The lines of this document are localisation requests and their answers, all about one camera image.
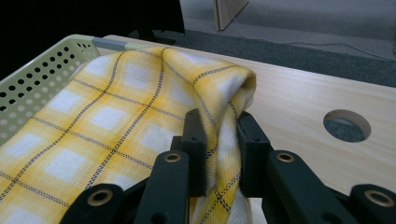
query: cloth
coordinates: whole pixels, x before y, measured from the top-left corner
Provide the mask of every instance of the cloth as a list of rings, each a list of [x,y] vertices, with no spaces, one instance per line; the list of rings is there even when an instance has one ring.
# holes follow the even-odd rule
[[[84,190],[128,189],[199,109],[207,138],[207,192],[191,223],[249,223],[239,190],[236,120],[253,101],[255,74],[177,49],[125,50],[86,63],[0,147],[0,222],[59,223]]]

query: perforated basket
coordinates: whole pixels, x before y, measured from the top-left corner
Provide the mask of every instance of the perforated basket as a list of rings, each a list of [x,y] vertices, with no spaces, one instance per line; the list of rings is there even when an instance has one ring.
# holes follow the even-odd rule
[[[70,35],[0,82],[0,146],[11,138],[99,49],[126,50],[144,45],[88,35]]]

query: plastic basket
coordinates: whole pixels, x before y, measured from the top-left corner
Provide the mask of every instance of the plastic basket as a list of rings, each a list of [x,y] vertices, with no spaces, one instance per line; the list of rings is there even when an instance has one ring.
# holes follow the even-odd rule
[[[88,35],[69,35],[0,82],[0,146],[65,85],[99,49],[145,47]]]

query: floor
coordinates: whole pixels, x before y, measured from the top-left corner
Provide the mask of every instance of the floor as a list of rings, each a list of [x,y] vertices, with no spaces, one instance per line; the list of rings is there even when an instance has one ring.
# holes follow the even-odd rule
[[[223,31],[213,1],[180,0],[187,30],[396,60],[394,0],[250,0]]]

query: cloth fold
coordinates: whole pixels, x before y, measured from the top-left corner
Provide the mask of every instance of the cloth fold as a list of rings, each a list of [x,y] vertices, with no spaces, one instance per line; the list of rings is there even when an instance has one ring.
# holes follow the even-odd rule
[[[251,222],[238,187],[236,121],[255,88],[249,69],[177,49],[126,50],[86,63],[0,147],[0,222],[57,223],[84,189],[128,189],[149,176],[195,108],[207,139],[207,188],[191,200],[191,223]]]

